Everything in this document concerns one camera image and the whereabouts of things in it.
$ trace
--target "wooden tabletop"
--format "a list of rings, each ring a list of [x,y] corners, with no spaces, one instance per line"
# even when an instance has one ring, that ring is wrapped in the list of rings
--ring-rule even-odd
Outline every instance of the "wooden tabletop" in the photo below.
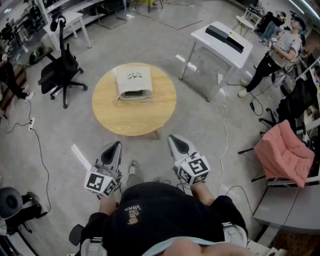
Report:
[[[152,98],[145,102],[122,99],[117,101],[115,67],[100,79],[94,89],[94,115],[105,128],[118,135],[140,136],[152,133],[163,126],[175,110],[175,86],[171,79],[155,66],[145,63],[128,63],[121,66],[150,67]]]

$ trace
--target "cap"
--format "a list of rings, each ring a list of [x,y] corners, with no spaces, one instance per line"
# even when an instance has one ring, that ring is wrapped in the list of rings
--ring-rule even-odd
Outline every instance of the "cap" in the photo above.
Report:
[[[298,16],[294,16],[292,17],[295,21],[299,22],[300,23],[300,26],[302,27],[302,30],[305,31],[306,29],[306,24],[304,22],[304,20]]]

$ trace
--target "concrete floor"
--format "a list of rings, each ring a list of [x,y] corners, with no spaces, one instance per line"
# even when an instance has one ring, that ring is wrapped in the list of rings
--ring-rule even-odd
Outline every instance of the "concrete floor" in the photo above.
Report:
[[[173,159],[167,145],[167,136],[182,135],[191,140],[206,156],[211,166],[206,185],[215,196],[218,196],[222,175],[220,157],[226,148],[226,132],[223,126],[225,111],[218,107],[218,103],[219,98],[226,97],[220,90],[211,102],[206,102],[186,85],[212,90],[217,81],[217,67],[198,49],[191,59],[191,62],[198,67],[197,72],[188,69],[183,81],[178,79],[183,63],[176,55],[185,58],[188,54],[191,32],[214,21],[220,21],[232,28],[237,23],[235,16],[242,15],[243,11],[220,0],[188,2],[194,4],[194,7],[165,3],[161,9],[158,4],[151,10],[152,18],[145,16],[144,9],[147,7],[139,3],[137,10],[130,13],[134,18],[113,30],[92,23],[86,27],[92,42],[91,49],[88,49],[81,31],[78,32],[78,39],[69,37],[66,43],[70,43],[72,53],[76,55],[80,67],[84,69],[84,74],[78,75],[76,81],[86,83],[88,91],[80,88],[70,89],[67,96],[68,109],[63,109],[62,93],[55,100],[50,100],[48,94],[41,93],[38,85],[41,69],[50,61],[44,59],[28,68],[27,83],[35,91],[31,101],[31,116],[36,118],[34,128],[40,137],[43,161],[50,173],[48,193],[51,211],[41,219],[28,222],[32,234],[22,229],[39,255],[66,255],[76,252],[77,248],[68,240],[69,232],[76,224],[85,225],[90,214],[99,207],[96,196],[83,188],[86,170],[71,149],[74,144],[85,158],[92,162],[102,146],[119,140],[123,145],[120,166],[124,174],[123,183],[128,177],[128,164],[135,159],[139,161],[146,181],[160,176],[176,184],[178,181],[171,170]],[[102,22],[106,24],[114,22],[114,18],[106,18]],[[189,22],[198,23],[176,29]],[[232,75],[229,80],[232,84],[237,84],[241,78],[250,79],[248,73],[255,72],[253,64],[258,64],[267,51],[267,48],[258,42],[256,34],[248,33],[246,39],[253,44],[253,50],[245,67]],[[160,129],[160,140],[148,135],[118,136],[106,130],[93,114],[92,95],[99,79],[110,69],[130,62],[143,62],[159,67],[170,76],[175,85],[176,108],[171,119]],[[266,78],[253,94],[258,94],[270,83],[270,78]],[[258,117],[251,110],[249,106],[251,96],[244,99],[237,97],[240,86],[225,85],[224,89],[228,95],[225,120],[228,150],[223,158],[225,173],[221,194],[225,195],[232,186],[242,186],[254,210],[265,191],[266,181],[262,179],[251,183],[252,178],[263,172],[261,165],[253,152],[243,155],[238,155],[237,152],[254,146],[260,139],[259,131],[267,131],[269,127],[259,123]],[[272,86],[259,96],[259,100],[264,108],[275,109],[281,97],[279,88]],[[255,108],[257,112],[261,111],[257,102]],[[8,112],[10,116],[8,129],[11,129],[15,122],[21,124],[27,122],[29,103],[14,98]],[[5,134],[4,129],[7,124],[6,120],[1,120],[0,169],[3,185],[12,186],[21,194],[33,191],[39,195],[43,208],[48,210],[47,173],[41,164],[36,135],[26,127],[19,126],[14,132]],[[243,191],[234,188],[228,195],[242,213],[249,230],[249,237],[254,238],[261,226],[252,218]]]

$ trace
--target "pink chair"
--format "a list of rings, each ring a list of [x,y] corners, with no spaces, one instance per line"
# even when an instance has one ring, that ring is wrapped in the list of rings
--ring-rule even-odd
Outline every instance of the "pink chair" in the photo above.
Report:
[[[315,153],[297,138],[288,120],[272,127],[254,148],[238,154],[251,150],[254,150],[260,160],[267,179],[285,178],[295,182],[300,188],[305,186]]]

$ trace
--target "black sleeve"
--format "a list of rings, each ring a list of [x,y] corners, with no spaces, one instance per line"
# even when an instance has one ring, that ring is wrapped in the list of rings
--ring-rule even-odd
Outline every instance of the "black sleeve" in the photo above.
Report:
[[[217,199],[214,200],[214,202],[210,205],[210,207],[219,214],[222,223],[231,222],[234,225],[238,225],[243,228],[248,235],[244,218],[229,196],[218,196]]]
[[[102,237],[103,224],[108,218],[108,215],[102,212],[96,212],[91,214],[87,225],[81,232],[81,244],[86,239],[91,239],[93,237]]]

